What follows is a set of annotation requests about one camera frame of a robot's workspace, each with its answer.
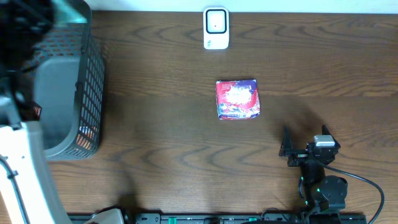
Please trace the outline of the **mint green snack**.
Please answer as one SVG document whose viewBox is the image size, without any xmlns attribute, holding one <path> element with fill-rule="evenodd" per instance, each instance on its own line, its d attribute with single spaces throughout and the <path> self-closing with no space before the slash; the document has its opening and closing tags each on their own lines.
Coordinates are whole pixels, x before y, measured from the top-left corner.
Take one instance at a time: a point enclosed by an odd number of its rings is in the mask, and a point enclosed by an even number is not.
<svg viewBox="0 0 398 224">
<path fill-rule="evenodd" d="M 55 25 L 85 24 L 86 18 L 67 0 L 51 0 L 55 13 Z"/>
</svg>

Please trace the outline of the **orange Top chocolate bar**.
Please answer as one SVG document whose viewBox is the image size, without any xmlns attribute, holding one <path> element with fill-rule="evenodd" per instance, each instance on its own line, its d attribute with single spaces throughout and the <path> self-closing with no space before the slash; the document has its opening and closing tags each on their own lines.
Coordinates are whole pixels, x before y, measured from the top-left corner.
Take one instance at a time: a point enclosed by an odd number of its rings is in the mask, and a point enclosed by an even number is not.
<svg viewBox="0 0 398 224">
<path fill-rule="evenodd" d="M 22 105 L 21 118 L 24 121 L 39 121 L 42 107 L 36 102 L 30 102 Z"/>
</svg>

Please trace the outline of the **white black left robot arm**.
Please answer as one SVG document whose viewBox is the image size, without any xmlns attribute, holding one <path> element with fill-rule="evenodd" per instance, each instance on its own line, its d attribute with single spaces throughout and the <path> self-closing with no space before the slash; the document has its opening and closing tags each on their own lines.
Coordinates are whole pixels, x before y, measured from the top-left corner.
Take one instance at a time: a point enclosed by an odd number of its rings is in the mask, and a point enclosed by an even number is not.
<svg viewBox="0 0 398 224">
<path fill-rule="evenodd" d="M 105 66 L 85 1 L 1 2 L 1 196 L 13 223 L 127 223 L 118 207 L 69 215 L 49 161 L 92 157 Z"/>
</svg>

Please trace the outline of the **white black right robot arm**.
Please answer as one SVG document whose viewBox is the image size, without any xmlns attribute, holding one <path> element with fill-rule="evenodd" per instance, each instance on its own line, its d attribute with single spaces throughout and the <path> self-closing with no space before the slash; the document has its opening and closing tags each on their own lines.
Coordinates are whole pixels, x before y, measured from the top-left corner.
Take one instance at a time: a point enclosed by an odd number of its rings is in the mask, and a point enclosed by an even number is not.
<svg viewBox="0 0 398 224">
<path fill-rule="evenodd" d="M 346 207 L 348 183 L 342 177 L 325 174 L 325 167 L 335 160 L 340 147 L 323 125 L 321 135 L 315 135 L 306 148 L 295 149 L 289 130 L 284 128 L 279 156 L 288 159 L 289 167 L 300 168 L 298 190 L 306 207 L 297 220 L 302 223 L 342 222 L 339 212 Z"/>
</svg>

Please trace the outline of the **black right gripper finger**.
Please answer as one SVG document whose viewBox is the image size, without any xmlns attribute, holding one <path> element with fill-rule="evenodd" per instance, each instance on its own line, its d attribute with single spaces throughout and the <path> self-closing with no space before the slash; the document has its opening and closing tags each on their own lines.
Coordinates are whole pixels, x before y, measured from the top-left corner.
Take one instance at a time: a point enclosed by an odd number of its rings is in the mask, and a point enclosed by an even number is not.
<svg viewBox="0 0 398 224">
<path fill-rule="evenodd" d="M 331 132 L 328 130 L 326 125 L 322 126 L 322 135 L 332 135 Z M 334 147 L 339 147 L 340 144 L 338 143 L 338 141 L 333 137 L 333 139 L 335 140 L 335 146 Z"/>
<path fill-rule="evenodd" d="M 287 127 L 284 127 L 282 144 L 279 150 L 279 157 L 288 157 L 293 151 L 292 140 Z"/>
</svg>

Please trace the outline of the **red purple snack bag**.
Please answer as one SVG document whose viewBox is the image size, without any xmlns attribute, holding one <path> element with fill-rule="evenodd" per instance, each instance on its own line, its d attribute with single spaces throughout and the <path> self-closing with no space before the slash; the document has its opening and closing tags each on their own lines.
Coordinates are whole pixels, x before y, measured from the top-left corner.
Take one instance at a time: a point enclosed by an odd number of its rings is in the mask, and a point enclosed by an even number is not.
<svg viewBox="0 0 398 224">
<path fill-rule="evenodd" d="M 219 119 L 253 119 L 261 113 L 256 80 L 219 80 L 215 92 Z"/>
</svg>

